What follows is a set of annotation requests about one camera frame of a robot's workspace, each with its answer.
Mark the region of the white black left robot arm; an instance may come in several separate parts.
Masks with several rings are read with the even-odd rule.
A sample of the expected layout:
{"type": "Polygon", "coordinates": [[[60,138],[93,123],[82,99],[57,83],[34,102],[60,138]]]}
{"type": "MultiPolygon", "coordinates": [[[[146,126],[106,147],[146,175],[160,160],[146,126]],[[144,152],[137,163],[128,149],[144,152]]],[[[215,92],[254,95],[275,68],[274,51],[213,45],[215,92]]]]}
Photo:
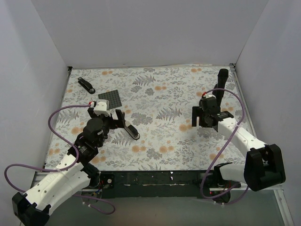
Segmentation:
{"type": "Polygon", "coordinates": [[[134,139],[140,137],[120,109],[115,111],[114,119],[106,103],[90,103],[86,107],[91,118],[67,154],[54,169],[46,170],[46,176],[35,186],[27,191],[20,189],[12,197],[13,212],[23,225],[44,226],[63,202],[83,188],[102,190],[105,180],[90,162],[98,155],[110,130],[125,129],[134,139]]]}

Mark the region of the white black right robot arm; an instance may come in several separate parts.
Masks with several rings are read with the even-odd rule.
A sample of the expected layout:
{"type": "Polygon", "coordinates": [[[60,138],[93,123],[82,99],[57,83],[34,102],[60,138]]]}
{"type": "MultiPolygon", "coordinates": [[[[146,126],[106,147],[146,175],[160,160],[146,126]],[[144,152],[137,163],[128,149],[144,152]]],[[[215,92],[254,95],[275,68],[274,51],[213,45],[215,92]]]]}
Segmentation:
{"type": "Polygon", "coordinates": [[[276,144],[268,145],[238,125],[232,114],[222,112],[216,97],[201,98],[192,108],[192,126],[213,128],[225,136],[245,157],[243,164],[221,163],[214,167],[213,183],[226,186],[229,181],[242,182],[259,191],[286,181],[282,152],[276,144]]]}

